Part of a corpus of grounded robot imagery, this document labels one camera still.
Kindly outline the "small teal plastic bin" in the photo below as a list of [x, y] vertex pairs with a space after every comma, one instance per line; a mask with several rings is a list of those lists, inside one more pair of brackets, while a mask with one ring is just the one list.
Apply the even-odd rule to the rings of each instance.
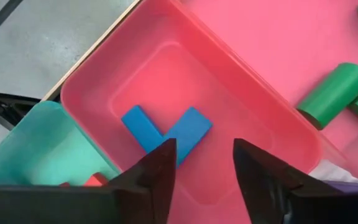
[[120, 170], [60, 103], [36, 104], [0, 143], [0, 185], [83, 185]]

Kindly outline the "small pink plastic bin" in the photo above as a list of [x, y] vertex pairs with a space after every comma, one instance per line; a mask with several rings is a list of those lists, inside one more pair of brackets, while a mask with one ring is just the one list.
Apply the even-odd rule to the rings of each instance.
[[68, 77], [61, 101], [122, 170], [145, 155], [121, 121], [133, 106], [162, 132], [190, 107], [212, 122], [177, 169], [169, 224], [251, 224], [236, 138], [303, 172], [322, 156], [313, 128], [178, 0], [141, 0]]

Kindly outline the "large pink plastic bin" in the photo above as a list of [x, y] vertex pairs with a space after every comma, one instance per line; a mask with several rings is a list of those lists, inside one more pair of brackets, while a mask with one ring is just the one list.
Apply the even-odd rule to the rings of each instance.
[[289, 103], [358, 64], [358, 0], [181, 0]]

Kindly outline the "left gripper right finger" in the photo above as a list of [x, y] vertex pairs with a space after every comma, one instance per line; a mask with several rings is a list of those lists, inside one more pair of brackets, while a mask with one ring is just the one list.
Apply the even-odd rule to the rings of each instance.
[[337, 189], [249, 141], [235, 138], [233, 161], [252, 224], [318, 224], [312, 200]]

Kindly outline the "purple flat block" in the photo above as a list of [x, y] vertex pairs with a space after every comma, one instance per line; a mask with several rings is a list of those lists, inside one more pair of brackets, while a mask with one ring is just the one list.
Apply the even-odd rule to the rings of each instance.
[[329, 184], [330, 186], [339, 189], [343, 192], [353, 192], [358, 193], [358, 182], [340, 182], [332, 180], [324, 180], [324, 183]]

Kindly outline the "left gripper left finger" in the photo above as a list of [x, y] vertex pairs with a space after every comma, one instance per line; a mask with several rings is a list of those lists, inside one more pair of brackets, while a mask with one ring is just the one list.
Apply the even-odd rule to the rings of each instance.
[[109, 181], [116, 224], [167, 224], [176, 175], [177, 142], [167, 139]]

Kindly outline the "green cylinder block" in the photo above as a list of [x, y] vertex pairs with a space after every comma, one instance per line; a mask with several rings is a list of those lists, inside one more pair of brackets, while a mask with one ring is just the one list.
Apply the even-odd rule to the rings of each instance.
[[324, 129], [358, 97], [358, 65], [340, 63], [296, 106], [318, 130]]

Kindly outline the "white glossy table mat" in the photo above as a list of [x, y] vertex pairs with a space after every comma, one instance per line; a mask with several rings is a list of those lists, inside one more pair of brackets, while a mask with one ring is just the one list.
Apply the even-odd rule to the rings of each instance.
[[309, 175], [319, 180], [358, 183], [358, 178], [326, 159], [322, 159]]

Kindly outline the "blue block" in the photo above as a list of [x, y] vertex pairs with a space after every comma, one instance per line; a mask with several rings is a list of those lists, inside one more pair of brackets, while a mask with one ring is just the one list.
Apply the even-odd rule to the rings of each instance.
[[164, 134], [163, 139], [176, 139], [177, 165], [196, 147], [211, 129], [212, 122], [196, 108], [190, 107], [180, 119]]
[[126, 112], [121, 121], [146, 153], [165, 141], [163, 134], [139, 105]]

